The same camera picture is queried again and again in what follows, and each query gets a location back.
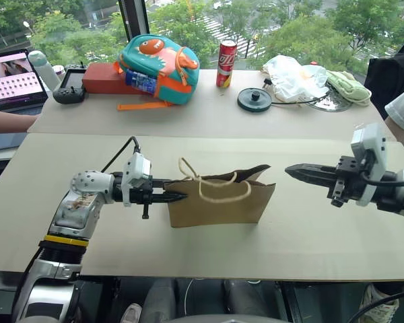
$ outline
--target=tree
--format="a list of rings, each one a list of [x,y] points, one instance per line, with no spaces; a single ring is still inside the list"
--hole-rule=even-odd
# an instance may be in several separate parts
[[[321,7],[322,0],[278,0],[275,6],[275,20],[282,26],[300,15],[314,15]]]
[[[250,40],[268,28],[273,19],[274,6],[266,0],[211,0],[207,4],[207,15],[214,17],[235,41]]]
[[[338,0],[327,11],[337,30],[352,35],[350,47],[358,52],[389,33],[399,15],[399,0]]]
[[[397,18],[397,23],[391,29],[389,35],[389,46],[400,49],[404,45],[404,20]]]
[[[342,71],[353,61],[350,38],[336,31],[325,17],[300,16],[261,39],[265,53],[252,65],[258,69],[269,59],[285,55],[303,65],[316,61],[326,69]]]
[[[63,13],[77,13],[83,0],[0,0],[0,37],[26,30],[22,22],[33,24],[45,12],[60,10]]]
[[[149,13],[150,32],[169,37],[177,44],[192,49],[201,67],[209,64],[210,56],[217,52],[218,44],[207,30],[201,1],[177,0]]]
[[[60,11],[46,13],[34,24],[32,46],[41,50],[53,65],[80,61],[111,62],[125,46],[123,35],[114,27],[114,19],[118,20],[114,17],[105,31],[90,30],[83,29],[72,15]]]
[[[117,5],[117,0],[84,0],[84,4],[86,3],[89,3],[93,10],[100,10]]]

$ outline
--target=black round lid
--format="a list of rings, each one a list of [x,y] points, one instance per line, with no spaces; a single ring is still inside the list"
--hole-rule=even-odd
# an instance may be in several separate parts
[[[263,112],[271,106],[271,96],[263,89],[249,87],[238,94],[238,105],[250,112]]]

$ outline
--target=metal plate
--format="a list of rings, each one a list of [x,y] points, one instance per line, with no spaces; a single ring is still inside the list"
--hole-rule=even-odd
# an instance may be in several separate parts
[[[263,112],[271,107],[271,96],[263,89],[257,89],[255,87],[249,87],[242,90],[238,94],[237,102],[239,107],[249,112]]]
[[[346,111],[352,106],[353,103],[343,98],[331,84],[327,82],[326,86],[329,88],[329,95],[317,103],[310,103],[307,105],[314,109],[325,112]]]

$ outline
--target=backpack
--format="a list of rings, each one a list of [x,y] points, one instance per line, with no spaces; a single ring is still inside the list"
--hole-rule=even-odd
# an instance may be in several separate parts
[[[132,110],[187,103],[196,90],[200,64],[191,49],[164,36],[144,34],[132,38],[114,66],[126,73],[127,85],[163,101],[119,106],[119,110]]]

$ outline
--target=yellow ring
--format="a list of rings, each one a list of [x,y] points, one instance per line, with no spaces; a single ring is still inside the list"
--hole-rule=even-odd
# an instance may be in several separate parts
[[[81,247],[88,246],[88,241],[65,238],[65,237],[50,236],[48,234],[45,236],[44,239],[46,241],[58,242],[60,244],[72,244],[74,246],[81,246]]]

